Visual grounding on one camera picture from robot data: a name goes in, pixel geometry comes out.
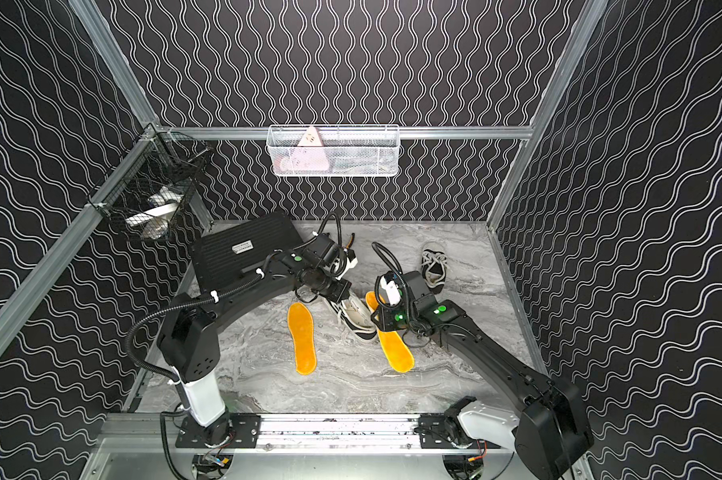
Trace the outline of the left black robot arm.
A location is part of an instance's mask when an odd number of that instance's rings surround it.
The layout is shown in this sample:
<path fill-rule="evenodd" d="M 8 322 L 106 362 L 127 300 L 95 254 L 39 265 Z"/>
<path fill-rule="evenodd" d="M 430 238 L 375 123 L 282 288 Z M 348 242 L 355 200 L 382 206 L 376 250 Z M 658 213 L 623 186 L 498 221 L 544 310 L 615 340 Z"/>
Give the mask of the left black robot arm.
<path fill-rule="evenodd" d="M 344 276 L 355 255 L 340 232 L 325 228 L 321 224 L 303 239 L 286 213 L 272 212 L 201 238 L 192 254 L 200 295 L 182 296 L 128 331 L 128 357 L 170 380 L 204 445 L 223 445 L 233 436 L 215 376 L 220 333 L 301 288 L 335 304 L 349 298 L 351 283 Z"/>

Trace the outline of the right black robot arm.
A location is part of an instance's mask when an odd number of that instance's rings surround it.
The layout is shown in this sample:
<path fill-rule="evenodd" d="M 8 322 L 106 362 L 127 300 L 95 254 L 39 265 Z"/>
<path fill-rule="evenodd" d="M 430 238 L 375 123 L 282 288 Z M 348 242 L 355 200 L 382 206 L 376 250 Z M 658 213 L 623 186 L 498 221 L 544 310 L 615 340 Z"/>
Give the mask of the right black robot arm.
<path fill-rule="evenodd" d="M 594 444 L 580 389 L 543 374 L 483 332 L 451 300 L 439 300 L 417 271 L 404 272 L 379 242 L 373 251 L 389 268 L 375 281 L 379 307 L 373 321 L 384 331 L 412 331 L 455 352 L 512 404 L 518 419 L 509 428 L 510 448 L 538 479 L 558 479 Z"/>

